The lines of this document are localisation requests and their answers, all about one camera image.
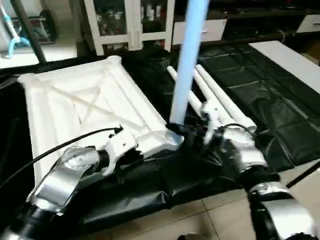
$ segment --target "light blue pole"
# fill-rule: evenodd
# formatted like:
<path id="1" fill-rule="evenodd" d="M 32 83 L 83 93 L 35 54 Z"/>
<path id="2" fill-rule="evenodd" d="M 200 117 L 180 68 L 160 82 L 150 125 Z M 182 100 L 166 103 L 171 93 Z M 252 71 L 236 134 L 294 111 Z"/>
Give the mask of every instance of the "light blue pole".
<path id="1" fill-rule="evenodd" d="M 183 125 L 185 121 L 188 95 L 193 81 L 208 6 L 209 0 L 188 1 L 184 42 L 179 56 L 170 123 Z"/>

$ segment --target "bottle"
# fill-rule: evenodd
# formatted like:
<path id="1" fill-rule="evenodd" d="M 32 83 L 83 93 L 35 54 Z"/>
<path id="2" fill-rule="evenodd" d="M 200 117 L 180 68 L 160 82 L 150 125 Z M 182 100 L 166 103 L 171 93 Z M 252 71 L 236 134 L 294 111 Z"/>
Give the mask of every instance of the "bottle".
<path id="1" fill-rule="evenodd" d="M 155 7 L 155 17 L 157 19 L 160 19 L 160 17 L 161 17 L 161 5 L 157 5 Z"/>

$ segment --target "black cloth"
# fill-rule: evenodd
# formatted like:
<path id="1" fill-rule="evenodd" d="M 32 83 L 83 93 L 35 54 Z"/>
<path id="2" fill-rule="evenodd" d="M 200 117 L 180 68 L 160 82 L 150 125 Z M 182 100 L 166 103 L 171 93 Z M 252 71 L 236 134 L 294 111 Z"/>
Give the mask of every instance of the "black cloth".
<path id="1" fill-rule="evenodd" d="M 77 58 L 44 65 L 6 69 L 0 83 L 12 74 L 40 73 L 100 60 Z M 202 49 L 198 62 L 226 90 L 258 126 L 258 143 L 268 163 L 277 171 L 320 157 L 320 96 L 299 79 L 248 45 Z M 174 82 L 166 71 L 177 65 L 177 54 L 137 51 L 122 55 L 122 64 L 162 117 L 168 121 Z M 197 86 L 193 91 L 204 100 Z M 0 181 L 32 158 L 23 88 L 13 83 L 0 89 Z M 197 122 L 188 108 L 187 124 Z M 34 184 L 32 167 L 2 189 L 4 226 Z M 113 176 L 81 190 L 61 218 L 71 235 L 103 230 L 175 205 L 240 188 L 229 159 L 212 147 L 206 155 L 192 150 L 161 152 L 148 162 L 118 169 Z"/>

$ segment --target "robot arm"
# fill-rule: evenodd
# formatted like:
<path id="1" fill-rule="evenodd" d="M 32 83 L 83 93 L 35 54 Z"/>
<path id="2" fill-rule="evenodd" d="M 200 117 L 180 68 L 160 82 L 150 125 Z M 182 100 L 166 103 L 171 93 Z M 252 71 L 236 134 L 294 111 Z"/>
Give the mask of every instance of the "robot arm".
<path id="1" fill-rule="evenodd" d="M 135 137 L 122 129 L 111 135 L 102 150 L 68 148 L 29 194 L 25 205 L 0 239 L 57 239 L 56 223 L 59 224 L 59 218 L 77 191 L 111 175 L 118 160 L 137 147 Z"/>
<path id="2" fill-rule="evenodd" d="M 312 216 L 282 185 L 249 133 L 226 128 L 220 146 L 247 192 L 257 240 L 318 240 Z"/>

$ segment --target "white drawer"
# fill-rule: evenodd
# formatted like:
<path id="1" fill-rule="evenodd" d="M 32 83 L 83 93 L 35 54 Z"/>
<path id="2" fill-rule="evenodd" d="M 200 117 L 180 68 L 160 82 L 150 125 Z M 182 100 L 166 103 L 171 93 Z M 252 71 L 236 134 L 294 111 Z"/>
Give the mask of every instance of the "white drawer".
<path id="1" fill-rule="evenodd" d="M 309 33 L 318 31 L 320 31 L 320 15 L 307 15 L 296 32 Z"/>
<path id="2" fill-rule="evenodd" d="M 227 19 L 207 20 L 204 22 L 201 42 L 219 41 L 225 30 Z M 172 44 L 182 44 L 185 38 L 186 22 L 174 24 Z"/>

